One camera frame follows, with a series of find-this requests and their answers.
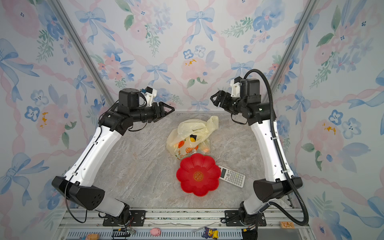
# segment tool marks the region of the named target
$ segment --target floral backdrop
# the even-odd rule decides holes
[[[382,9],[320,0],[274,92],[317,240],[384,239]]]
[[[108,106],[46,1],[0,0],[0,31],[0,239],[51,239],[66,211],[52,179]]]
[[[115,100],[123,88],[150,86],[158,90],[155,101],[177,111],[220,111],[209,98],[228,91],[230,80],[252,68],[271,79],[306,1],[61,3]]]

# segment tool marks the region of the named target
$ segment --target floral wallpaper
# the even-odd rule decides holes
[[[46,1],[0,0],[0,31],[0,239],[51,239],[66,211],[52,179],[108,106]]]
[[[380,0],[320,0],[274,92],[317,240],[384,239],[380,9]]]
[[[227,91],[230,80],[252,68],[271,79],[306,1],[61,3],[115,100],[123,88],[150,86],[158,90],[155,101],[177,111],[222,111],[209,98]]]

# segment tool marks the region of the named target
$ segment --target red bowl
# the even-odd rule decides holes
[[[216,190],[220,175],[221,171],[215,160],[200,153],[184,158],[176,173],[177,179],[181,182],[181,189],[198,197]]]

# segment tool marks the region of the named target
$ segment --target white calculator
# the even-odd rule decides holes
[[[245,176],[243,174],[232,171],[226,167],[219,166],[219,168],[221,170],[221,179],[238,187],[244,186]]]

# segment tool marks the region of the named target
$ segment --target yellow plastic bag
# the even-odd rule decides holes
[[[167,149],[180,160],[197,152],[207,154],[210,150],[208,137],[216,129],[217,116],[208,121],[190,119],[181,122],[168,136]]]

